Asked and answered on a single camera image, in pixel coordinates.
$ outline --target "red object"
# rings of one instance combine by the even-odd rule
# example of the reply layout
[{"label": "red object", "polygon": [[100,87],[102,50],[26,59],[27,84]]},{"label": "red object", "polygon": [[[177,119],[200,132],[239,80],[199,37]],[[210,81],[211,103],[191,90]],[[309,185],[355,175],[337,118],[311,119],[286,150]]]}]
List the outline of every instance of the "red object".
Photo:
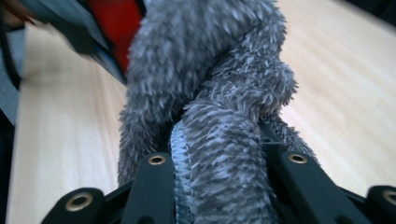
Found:
[{"label": "red object", "polygon": [[128,48],[140,28],[144,12],[137,0],[89,0],[89,7],[108,41],[122,72],[128,68]]}]

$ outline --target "plush fur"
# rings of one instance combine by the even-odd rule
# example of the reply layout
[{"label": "plush fur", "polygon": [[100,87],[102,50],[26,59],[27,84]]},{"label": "plush fur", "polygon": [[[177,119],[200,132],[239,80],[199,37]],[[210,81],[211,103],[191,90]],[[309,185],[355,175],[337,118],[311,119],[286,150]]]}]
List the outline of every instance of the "plush fur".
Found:
[{"label": "plush fur", "polygon": [[278,113],[295,93],[279,60],[274,1],[151,1],[131,46],[119,182],[134,180],[160,129],[184,108],[195,223],[277,222],[259,118],[288,150],[312,150]]}]

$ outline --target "red fabric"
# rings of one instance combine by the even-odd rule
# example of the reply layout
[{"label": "red fabric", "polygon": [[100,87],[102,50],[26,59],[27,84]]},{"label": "red fabric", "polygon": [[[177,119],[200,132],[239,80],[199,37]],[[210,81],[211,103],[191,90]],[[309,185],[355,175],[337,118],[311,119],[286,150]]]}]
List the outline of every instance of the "red fabric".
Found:
[{"label": "red fabric", "polygon": [[123,72],[129,63],[128,48],[140,28],[142,15],[134,0],[89,0],[93,16],[102,32],[113,44],[110,46]]}]

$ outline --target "wooden table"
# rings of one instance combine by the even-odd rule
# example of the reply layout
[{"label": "wooden table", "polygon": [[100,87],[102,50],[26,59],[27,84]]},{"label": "wooden table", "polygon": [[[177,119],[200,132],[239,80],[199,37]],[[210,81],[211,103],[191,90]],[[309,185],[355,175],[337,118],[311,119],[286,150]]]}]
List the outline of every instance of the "wooden table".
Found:
[{"label": "wooden table", "polygon": [[[336,184],[365,195],[396,186],[396,30],[339,1],[282,0],[282,58],[299,81],[283,118],[301,132]],[[7,223],[39,223],[67,192],[117,186],[125,88],[69,49],[52,29],[28,27]]]}]

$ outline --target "light wood surface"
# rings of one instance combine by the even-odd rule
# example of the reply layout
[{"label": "light wood surface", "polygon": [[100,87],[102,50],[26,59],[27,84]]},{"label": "light wood surface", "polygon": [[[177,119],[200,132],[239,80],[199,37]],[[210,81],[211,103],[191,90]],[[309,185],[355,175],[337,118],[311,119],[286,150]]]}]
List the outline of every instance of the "light wood surface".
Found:
[{"label": "light wood surface", "polygon": [[[283,118],[336,184],[396,186],[396,31],[338,1],[282,0],[282,59],[299,81]],[[7,223],[39,223],[67,192],[116,188],[125,88],[52,30],[28,28]]]}]

